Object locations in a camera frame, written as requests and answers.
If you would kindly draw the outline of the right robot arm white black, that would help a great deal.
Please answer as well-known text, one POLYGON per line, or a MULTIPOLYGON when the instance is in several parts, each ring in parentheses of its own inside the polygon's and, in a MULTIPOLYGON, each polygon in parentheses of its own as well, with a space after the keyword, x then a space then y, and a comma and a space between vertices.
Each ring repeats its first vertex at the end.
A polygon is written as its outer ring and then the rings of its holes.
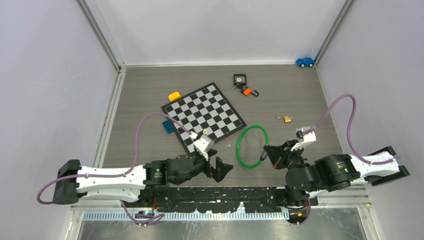
POLYGON ((365 156, 369 164, 351 154, 331 154, 310 164, 302 156, 302 149, 293 149, 297 143, 298 140, 288 140, 280 146, 263 147, 263 153, 276 170, 287 170, 281 197, 285 207, 306 205, 321 193, 356 185, 380 186, 410 175, 394 159, 396 153, 391 146, 365 156))

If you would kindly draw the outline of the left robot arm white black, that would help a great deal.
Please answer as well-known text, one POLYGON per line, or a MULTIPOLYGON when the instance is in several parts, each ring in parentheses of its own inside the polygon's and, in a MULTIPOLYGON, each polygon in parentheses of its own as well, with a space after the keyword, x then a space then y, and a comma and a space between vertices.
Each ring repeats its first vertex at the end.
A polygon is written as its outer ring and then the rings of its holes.
POLYGON ((79 200, 118 200, 148 207, 155 189, 180 185, 199 174, 219 183, 232 169, 233 165, 224 163, 220 157, 211 165, 202 155, 179 155, 134 168, 94 168, 71 159, 57 171, 52 202, 71 205, 79 200))

